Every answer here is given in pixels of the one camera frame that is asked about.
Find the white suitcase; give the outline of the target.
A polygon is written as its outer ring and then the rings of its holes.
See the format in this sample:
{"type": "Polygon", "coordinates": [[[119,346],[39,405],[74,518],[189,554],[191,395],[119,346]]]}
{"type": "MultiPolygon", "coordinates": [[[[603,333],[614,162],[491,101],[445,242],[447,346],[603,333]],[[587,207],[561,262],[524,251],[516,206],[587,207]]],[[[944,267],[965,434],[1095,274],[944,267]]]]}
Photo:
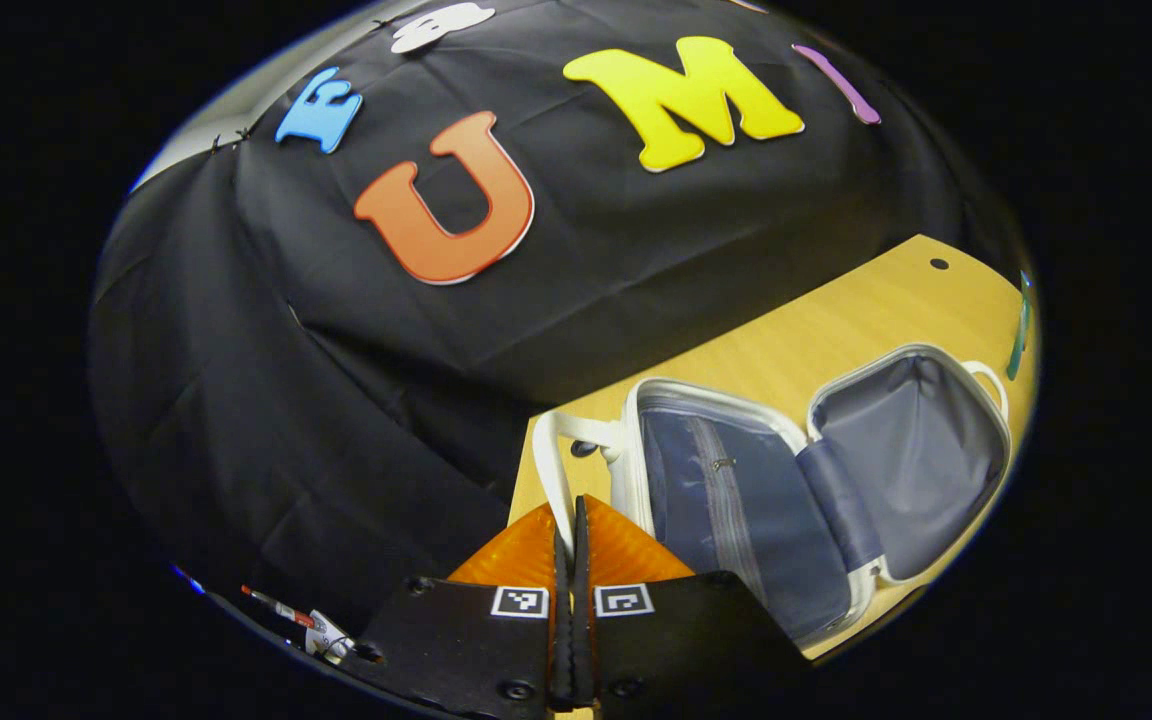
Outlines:
{"type": "Polygon", "coordinates": [[[616,420],[541,414],[532,456],[558,509],[571,497],[562,439],[599,452],[614,510],[694,571],[736,574],[808,647],[967,537],[1009,469],[1009,414],[995,370],[905,344],[823,384],[801,424],[647,378],[616,420]]]}

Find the white power strip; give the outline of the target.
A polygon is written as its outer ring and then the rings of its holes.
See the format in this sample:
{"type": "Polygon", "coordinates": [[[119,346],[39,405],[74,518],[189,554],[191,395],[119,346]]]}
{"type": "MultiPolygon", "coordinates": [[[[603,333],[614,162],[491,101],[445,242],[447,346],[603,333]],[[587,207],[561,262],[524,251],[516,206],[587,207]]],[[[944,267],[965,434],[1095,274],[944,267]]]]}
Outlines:
{"type": "Polygon", "coordinates": [[[300,635],[291,635],[287,629],[275,632],[268,626],[256,623],[255,629],[275,647],[300,652],[310,659],[333,666],[343,666],[347,661],[362,662],[366,667],[388,665],[388,657],[384,655],[380,647],[357,639],[324,612],[297,609],[247,584],[238,585],[238,592],[262,609],[270,611],[271,615],[282,620],[285,624],[291,624],[293,630],[300,630],[300,635]]]}

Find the black backdrop cloth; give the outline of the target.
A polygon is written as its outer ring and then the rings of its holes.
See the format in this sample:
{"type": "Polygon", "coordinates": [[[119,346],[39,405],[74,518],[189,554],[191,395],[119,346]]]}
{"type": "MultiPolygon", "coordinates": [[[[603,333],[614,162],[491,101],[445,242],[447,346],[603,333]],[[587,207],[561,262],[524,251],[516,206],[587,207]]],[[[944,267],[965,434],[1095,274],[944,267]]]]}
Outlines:
{"type": "Polygon", "coordinates": [[[97,270],[111,467],[200,584],[364,626],[506,524],[531,416],[925,234],[1014,281],[946,129],[735,0],[379,0],[227,88],[97,270]]]}

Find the small teal tube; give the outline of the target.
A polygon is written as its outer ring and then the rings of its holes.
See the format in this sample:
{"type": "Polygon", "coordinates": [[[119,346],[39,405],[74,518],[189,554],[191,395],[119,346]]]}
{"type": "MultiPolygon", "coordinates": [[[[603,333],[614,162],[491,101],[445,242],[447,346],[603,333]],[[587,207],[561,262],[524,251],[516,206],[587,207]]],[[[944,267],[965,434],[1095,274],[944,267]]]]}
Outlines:
{"type": "Polygon", "coordinates": [[[1009,359],[1007,359],[1005,367],[1005,374],[1009,381],[1015,381],[1018,378],[1021,364],[1023,364],[1026,353],[1030,323],[1033,318],[1032,281],[1030,281],[1025,270],[1020,272],[1020,300],[1018,323],[1016,323],[1009,359]]]}

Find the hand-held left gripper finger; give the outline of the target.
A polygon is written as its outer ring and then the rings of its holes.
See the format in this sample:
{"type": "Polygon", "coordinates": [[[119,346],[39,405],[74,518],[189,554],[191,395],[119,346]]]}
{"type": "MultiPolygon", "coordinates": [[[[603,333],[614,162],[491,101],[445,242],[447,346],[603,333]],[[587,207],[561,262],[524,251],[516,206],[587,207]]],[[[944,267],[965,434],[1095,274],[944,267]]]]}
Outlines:
{"type": "Polygon", "coordinates": [[[567,569],[536,506],[447,578],[404,579],[356,639],[357,679],[444,720],[553,720],[573,688],[567,569]]]}
{"type": "Polygon", "coordinates": [[[579,497],[573,696],[594,720],[778,720],[812,670],[732,571],[695,573],[579,497]]]}

